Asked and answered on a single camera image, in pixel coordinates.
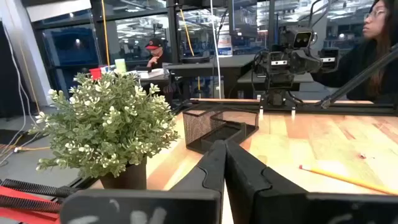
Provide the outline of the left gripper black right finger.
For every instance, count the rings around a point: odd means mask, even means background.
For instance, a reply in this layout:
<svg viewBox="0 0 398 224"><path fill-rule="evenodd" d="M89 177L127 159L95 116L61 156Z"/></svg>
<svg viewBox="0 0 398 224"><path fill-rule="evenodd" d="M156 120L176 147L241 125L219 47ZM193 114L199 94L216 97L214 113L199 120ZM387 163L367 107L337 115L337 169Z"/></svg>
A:
<svg viewBox="0 0 398 224"><path fill-rule="evenodd" d="M398 224L398 196L308 192L239 144L225 146L235 224Z"/></svg>

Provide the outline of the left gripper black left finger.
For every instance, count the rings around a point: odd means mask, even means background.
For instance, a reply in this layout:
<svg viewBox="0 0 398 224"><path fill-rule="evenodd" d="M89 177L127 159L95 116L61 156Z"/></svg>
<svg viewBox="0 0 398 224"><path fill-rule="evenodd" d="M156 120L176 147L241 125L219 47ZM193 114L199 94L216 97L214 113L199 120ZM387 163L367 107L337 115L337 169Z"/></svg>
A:
<svg viewBox="0 0 398 224"><path fill-rule="evenodd" d="M168 191L88 189L68 197L61 224L220 224L226 143L217 140Z"/></svg>

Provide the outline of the yellow wooden pencil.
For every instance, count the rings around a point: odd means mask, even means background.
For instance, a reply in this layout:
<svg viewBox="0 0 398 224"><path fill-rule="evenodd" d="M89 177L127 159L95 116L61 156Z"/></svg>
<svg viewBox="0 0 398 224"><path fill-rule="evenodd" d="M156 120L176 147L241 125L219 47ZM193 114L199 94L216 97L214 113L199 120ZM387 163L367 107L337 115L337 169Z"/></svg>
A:
<svg viewBox="0 0 398 224"><path fill-rule="evenodd" d="M315 173L315 174L323 175L325 177L329 177L329 178L332 178L332 179L340 180L340 181L343 181L343 182L347 182L347 183L350 183L350 184L353 184L353 185L357 185L357 186L360 186L360 187L364 187L366 189L374 190L374 191L377 191L377 192L382 192L382 193L389 194L389 195L398 195L398 190L392 190L392 189L389 189L387 187L383 187L383 186L380 186L380 185L367 183L367 182L364 182L364 181L359 180L359 179L346 177L346 176L343 176L343 175L340 175L340 174L337 174L337 173L334 173L334 172L329 172L329 171L326 171L326 170L318 169L316 167L299 165L299 169L306 170L306 171L309 171L309 172L312 172L312 173Z"/></svg>

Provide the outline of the black mesh desk organizer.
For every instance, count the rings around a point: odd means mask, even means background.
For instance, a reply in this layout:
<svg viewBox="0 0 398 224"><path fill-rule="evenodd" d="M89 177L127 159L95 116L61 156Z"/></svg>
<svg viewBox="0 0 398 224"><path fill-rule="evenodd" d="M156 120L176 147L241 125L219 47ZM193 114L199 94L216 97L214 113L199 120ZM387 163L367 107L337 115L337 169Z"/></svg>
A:
<svg viewBox="0 0 398 224"><path fill-rule="evenodd" d="M197 105L182 115L186 147L200 154L217 140L241 143L259 129L259 114L248 110Z"/></svg>

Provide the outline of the person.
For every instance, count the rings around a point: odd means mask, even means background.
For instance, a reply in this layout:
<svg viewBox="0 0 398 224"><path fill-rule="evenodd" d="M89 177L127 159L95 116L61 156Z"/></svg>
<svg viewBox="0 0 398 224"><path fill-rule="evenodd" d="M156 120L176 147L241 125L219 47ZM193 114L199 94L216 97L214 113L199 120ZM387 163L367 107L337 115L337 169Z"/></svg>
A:
<svg viewBox="0 0 398 224"><path fill-rule="evenodd" d="M172 57L164 49L160 39L156 37L151 38L145 48L150 52L151 56L147 63L147 67L151 69L162 68L164 63L172 62Z"/></svg>
<svg viewBox="0 0 398 224"><path fill-rule="evenodd" d="M364 19L364 40L340 58L334 72L318 71L315 82L340 88L398 44L398 0L375 0ZM388 104L398 100L398 59L373 74L346 94L354 101Z"/></svg>

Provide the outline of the white plastic container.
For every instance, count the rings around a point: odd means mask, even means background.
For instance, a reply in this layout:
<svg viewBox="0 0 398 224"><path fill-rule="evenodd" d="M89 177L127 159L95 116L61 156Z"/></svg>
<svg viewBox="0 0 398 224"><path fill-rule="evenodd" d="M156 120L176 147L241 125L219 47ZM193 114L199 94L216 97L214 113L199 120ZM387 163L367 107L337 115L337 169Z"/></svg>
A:
<svg viewBox="0 0 398 224"><path fill-rule="evenodd" d="M221 34L218 39L218 55L229 57L233 54L233 45L229 34Z"/></svg>

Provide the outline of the black background desk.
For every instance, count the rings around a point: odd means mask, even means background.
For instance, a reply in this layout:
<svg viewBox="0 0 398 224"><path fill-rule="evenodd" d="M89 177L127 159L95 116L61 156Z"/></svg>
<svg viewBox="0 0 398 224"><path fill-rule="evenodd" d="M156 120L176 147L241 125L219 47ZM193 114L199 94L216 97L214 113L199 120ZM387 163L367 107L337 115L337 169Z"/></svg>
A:
<svg viewBox="0 0 398 224"><path fill-rule="evenodd" d="M225 98L237 98L238 91L234 86L237 84L238 79L251 69L253 59L254 54L233 55L231 57L220 58L220 72L221 79L223 80ZM215 73L213 73L212 62L168 65L166 68L179 77L197 78L218 76L217 67L215 67Z"/></svg>

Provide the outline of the artificial plant in black pot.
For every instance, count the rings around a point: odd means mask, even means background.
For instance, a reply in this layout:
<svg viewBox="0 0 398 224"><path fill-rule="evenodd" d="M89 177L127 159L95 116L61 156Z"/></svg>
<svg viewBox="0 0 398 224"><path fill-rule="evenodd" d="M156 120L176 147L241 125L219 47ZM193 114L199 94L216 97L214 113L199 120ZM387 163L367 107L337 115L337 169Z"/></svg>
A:
<svg viewBox="0 0 398 224"><path fill-rule="evenodd" d="M78 169L106 189L146 189L147 159L178 139L160 88L145 90L132 72L107 72L96 80L79 73L75 81L69 98L49 90L56 110L40 112L29 131L48 136L53 154L39 159L37 170Z"/></svg>

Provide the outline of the pale green cup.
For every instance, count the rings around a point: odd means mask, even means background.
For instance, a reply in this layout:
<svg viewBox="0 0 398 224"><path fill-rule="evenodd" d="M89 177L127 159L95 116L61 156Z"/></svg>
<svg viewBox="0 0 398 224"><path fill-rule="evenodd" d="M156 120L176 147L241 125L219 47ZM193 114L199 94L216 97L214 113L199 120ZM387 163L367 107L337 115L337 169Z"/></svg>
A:
<svg viewBox="0 0 398 224"><path fill-rule="evenodd" d="M116 70L118 72L124 73L126 72L126 63L123 58L116 59L115 61Z"/></svg>

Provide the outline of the black diagonal frame strut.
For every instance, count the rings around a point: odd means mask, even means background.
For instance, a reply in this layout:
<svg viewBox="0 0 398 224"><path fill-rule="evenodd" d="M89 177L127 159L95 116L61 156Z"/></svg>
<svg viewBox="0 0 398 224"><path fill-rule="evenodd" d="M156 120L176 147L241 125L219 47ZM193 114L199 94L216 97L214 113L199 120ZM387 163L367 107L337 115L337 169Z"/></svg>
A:
<svg viewBox="0 0 398 224"><path fill-rule="evenodd" d="M336 90L334 93L328 95L321 101L315 103L315 106L320 106L323 109L327 109L331 104L340 99L343 95L347 94L347 92L356 88L362 82L366 81L377 69L383 68L395 59L398 58L398 43L393 45L389 50L388 54L385 54L380 59L376 60L369 67L364 69L361 73L352 78L349 82L344 84L341 88Z"/></svg>

